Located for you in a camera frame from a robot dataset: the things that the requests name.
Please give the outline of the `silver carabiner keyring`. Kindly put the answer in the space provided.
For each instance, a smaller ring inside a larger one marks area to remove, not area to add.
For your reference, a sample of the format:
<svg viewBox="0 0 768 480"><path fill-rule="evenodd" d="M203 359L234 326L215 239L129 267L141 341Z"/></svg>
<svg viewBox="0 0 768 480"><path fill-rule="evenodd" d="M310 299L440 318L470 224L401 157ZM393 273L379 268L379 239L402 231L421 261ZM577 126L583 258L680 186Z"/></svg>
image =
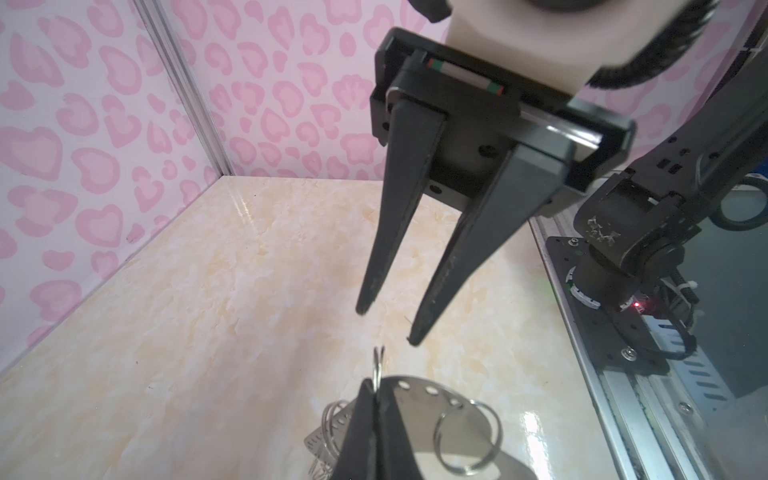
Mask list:
<svg viewBox="0 0 768 480"><path fill-rule="evenodd" d="M422 479L533 479L535 473L502 449L504 427L490 405L426 378L384 373L384 348L373 351L370 377L395 397ZM328 404L304 444L313 456L308 475L330 479L350 425L356 398Z"/></svg>

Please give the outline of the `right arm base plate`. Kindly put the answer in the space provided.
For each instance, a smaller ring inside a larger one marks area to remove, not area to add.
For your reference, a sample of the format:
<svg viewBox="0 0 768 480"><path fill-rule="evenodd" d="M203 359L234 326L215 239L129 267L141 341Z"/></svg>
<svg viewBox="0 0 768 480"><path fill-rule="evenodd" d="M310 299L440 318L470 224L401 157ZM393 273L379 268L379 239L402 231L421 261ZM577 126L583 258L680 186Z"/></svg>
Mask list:
<svg viewBox="0 0 768 480"><path fill-rule="evenodd" d="M630 301L619 309L582 303L571 288L575 268L587 255L584 243L573 246L566 237L549 237L545 248L554 266L554 280L563 289L586 354L598 371L666 375L672 361L687 360L696 353L695 336L682 320L663 319L666 304L658 299Z"/></svg>

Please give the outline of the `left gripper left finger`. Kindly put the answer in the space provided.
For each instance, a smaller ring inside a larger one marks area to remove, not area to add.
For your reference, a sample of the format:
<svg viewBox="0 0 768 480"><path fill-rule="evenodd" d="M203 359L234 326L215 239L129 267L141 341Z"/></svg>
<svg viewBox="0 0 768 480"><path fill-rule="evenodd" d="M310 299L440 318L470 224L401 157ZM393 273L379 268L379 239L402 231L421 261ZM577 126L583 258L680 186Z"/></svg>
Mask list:
<svg viewBox="0 0 768 480"><path fill-rule="evenodd" d="M331 480L370 480L377 478L377 396L371 379L359 388L353 416Z"/></svg>

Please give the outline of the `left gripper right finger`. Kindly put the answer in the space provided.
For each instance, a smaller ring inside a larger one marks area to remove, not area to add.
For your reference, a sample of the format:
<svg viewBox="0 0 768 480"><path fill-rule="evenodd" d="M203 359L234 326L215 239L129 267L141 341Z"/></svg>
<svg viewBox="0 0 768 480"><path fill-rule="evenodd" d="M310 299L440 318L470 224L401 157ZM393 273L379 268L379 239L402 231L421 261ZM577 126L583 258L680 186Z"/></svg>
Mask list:
<svg viewBox="0 0 768 480"><path fill-rule="evenodd" d="M422 479L389 380L382 380L375 394L375 478Z"/></svg>

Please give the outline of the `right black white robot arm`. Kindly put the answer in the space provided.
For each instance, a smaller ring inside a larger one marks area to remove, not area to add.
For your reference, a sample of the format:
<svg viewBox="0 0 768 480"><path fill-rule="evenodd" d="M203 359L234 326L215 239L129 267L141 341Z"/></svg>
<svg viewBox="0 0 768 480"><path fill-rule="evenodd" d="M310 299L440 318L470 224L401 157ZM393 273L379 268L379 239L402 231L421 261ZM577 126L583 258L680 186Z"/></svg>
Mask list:
<svg viewBox="0 0 768 480"><path fill-rule="evenodd" d="M767 157L765 53L633 162L632 120L400 28L376 52L370 103L387 153L357 313L375 302L423 196L460 212L414 316L415 346L521 226L572 203L589 246L575 287L624 304L680 264L700 222Z"/></svg>

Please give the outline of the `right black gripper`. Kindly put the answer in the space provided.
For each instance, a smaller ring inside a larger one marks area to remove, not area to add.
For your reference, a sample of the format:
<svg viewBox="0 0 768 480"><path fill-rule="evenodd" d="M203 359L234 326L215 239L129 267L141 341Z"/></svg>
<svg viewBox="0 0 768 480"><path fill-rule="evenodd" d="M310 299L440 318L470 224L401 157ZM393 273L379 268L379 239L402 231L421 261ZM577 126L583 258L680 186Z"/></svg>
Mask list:
<svg viewBox="0 0 768 480"><path fill-rule="evenodd" d="M401 28L389 30L374 62L372 132L387 155L356 313L375 302L423 192L458 210L480 192L417 309L408 342L418 346L469 277L538 209L552 217L584 200L627 158L635 123ZM560 152L570 163L552 157Z"/></svg>

